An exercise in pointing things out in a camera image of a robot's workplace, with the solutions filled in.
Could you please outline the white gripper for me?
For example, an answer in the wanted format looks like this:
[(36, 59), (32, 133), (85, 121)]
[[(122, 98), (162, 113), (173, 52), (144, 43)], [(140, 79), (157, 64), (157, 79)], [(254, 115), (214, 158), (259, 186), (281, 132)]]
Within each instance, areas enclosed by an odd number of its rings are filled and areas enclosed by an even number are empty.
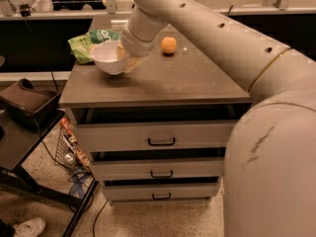
[(148, 55), (154, 47), (157, 34), (158, 32), (154, 28), (135, 28), (130, 22), (127, 22), (123, 26), (120, 33), (120, 43), (122, 46), (118, 46), (117, 57), (119, 61), (125, 63), (124, 73), (130, 73), (143, 62), (143, 56)]

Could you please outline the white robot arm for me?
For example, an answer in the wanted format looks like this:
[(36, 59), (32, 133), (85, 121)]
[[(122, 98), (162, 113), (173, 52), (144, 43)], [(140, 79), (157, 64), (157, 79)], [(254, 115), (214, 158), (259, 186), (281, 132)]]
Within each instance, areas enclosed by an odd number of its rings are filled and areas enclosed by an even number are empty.
[(316, 237), (316, 62), (193, 0), (133, 0), (121, 42), (173, 26), (247, 95), (224, 158), (225, 237)]

